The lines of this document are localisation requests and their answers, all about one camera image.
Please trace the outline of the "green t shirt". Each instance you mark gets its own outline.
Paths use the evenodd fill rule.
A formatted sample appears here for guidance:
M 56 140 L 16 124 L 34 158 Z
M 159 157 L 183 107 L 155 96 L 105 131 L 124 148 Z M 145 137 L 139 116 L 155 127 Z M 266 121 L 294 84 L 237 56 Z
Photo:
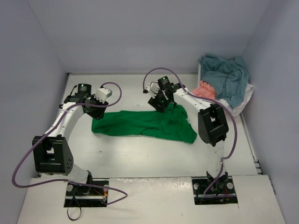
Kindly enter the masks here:
M 119 111 L 105 113 L 93 119 L 91 131 L 108 136 L 147 136 L 188 144 L 195 142 L 197 133 L 188 122 L 186 110 L 176 105 L 170 111 Z

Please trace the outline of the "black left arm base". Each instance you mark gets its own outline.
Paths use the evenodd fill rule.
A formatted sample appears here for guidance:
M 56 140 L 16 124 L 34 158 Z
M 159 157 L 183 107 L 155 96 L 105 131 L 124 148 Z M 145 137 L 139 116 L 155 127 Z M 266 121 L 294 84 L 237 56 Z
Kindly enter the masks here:
M 105 188 L 98 187 L 86 187 L 81 185 L 75 185 L 68 183 L 66 187 L 64 207 L 72 208 L 98 208 L 106 207 L 108 199 L 108 179 L 93 180 L 93 184 L 96 186 L 103 186 Z

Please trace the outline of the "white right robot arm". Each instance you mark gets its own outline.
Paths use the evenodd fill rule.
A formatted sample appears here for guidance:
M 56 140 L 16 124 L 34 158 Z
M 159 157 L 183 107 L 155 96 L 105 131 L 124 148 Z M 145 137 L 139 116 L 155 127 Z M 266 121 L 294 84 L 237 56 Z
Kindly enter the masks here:
M 225 175 L 225 169 L 221 158 L 224 156 L 224 145 L 228 133 L 223 108 L 191 96 L 181 84 L 171 83 L 168 77 L 146 84 L 143 92 L 151 95 L 148 103 L 157 112 L 165 112 L 181 105 L 186 112 L 196 115 L 198 135 L 206 144 L 207 188 L 211 192 L 218 192 L 222 189 L 224 183 L 221 176 Z

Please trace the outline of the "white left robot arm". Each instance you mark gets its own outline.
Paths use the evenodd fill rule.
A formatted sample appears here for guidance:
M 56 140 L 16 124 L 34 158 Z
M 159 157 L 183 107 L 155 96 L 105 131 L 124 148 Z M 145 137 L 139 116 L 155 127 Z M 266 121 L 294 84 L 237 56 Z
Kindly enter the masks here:
M 93 191 L 92 175 L 74 163 L 68 140 L 77 121 L 87 114 L 94 119 L 104 117 L 107 98 L 112 90 L 100 87 L 94 94 L 90 84 L 78 84 L 76 93 L 70 93 L 61 106 L 61 112 L 46 137 L 34 150 L 35 168 L 38 173 L 60 176 L 63 180 L 78 182 L 77 191 L 90 195 Z

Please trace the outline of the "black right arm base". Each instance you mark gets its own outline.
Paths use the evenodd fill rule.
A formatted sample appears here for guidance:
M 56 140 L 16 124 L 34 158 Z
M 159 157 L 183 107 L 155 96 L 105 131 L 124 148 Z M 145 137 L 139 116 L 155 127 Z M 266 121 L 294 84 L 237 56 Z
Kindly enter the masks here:
M 222 176 L 206 193 L 212 182 L 206 177 L 192 177 L 192 190 L 195 205 L 225 205 L 238 204 L 233 178 Z

